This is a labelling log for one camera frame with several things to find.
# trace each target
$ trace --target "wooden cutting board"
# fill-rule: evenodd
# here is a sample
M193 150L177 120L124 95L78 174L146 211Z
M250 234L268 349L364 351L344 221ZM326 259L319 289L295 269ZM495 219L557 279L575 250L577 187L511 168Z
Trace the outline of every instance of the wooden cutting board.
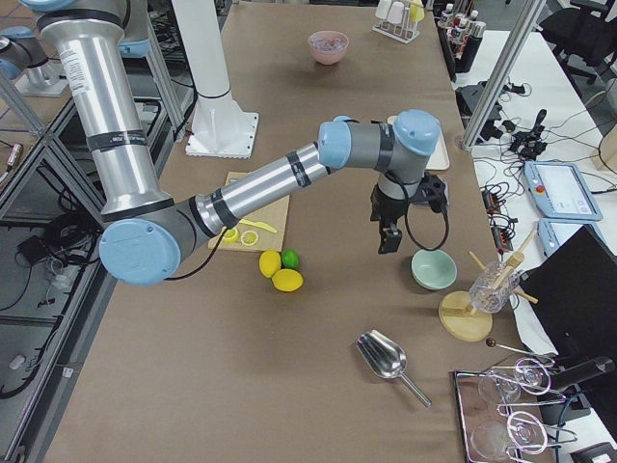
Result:
M233 182L238 178L242 178L246 176L247 173L242 172L229 172L228 178L225 182L225 185ZM238 224L236 228L239 233L242 234L246 231L256 232L258 235L257 242L253 246L245 246L238 241L234 243L226 243L225 241L221 241L221 245L219 249L227 249L230 251L244 251L248 253L256 253L266 251L268 249L273 249L275 251L282 250L282 241L285 236L285 225L287 223L287 210L289 208L289 197L285 196L284 198L279 199L267 206L252 212L251 214L243 217L244 219L250 220L252 222L265 222L268 225L271 225L276 229L276 233L272 233L270 231L266 231L263 229L259 229L256 227L252 227L250 225ZM212 238L208 241L208 248L212 249L218 240L218 236Z

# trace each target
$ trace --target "yellow knife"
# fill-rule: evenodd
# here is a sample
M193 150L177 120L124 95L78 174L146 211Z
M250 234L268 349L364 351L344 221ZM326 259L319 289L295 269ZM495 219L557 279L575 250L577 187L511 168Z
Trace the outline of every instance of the yellow knife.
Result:
M266 224L265 222L253 222L247 219L240 219L240 223L250 227L255 227L256 229L266 230L270 233L277 233L277 229L272 227L270 224Z

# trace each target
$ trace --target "light green bowl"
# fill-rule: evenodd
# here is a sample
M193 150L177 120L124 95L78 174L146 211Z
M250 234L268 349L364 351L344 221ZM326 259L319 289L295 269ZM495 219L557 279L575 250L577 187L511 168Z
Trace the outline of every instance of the light green bowl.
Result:
M445 289L456 280L456 263L444 251L421 250L412 258L412 275L427 289Z

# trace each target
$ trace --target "lemon slice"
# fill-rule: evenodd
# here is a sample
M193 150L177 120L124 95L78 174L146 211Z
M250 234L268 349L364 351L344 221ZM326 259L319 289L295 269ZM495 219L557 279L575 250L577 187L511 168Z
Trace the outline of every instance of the lemon slice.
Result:
M255 230L246 230L240 235L240 242L245 246L254 246L259 240L259 235Z
M234 227L233 229L227 230L223 234L223 242L224 243L235 243L239 237L240 237L240 231L238 231L238 229Z

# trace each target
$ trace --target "bowl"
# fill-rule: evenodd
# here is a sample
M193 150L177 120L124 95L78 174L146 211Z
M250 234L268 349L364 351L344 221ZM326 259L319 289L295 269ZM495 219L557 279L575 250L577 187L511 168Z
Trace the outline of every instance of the bowl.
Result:
M342 32L318 31L308 38L310 54L317 63L333 65L343 59L349 39Z
M456 280L456 263L444 251L418 251L412 258L412 275L426 289L445 289Z

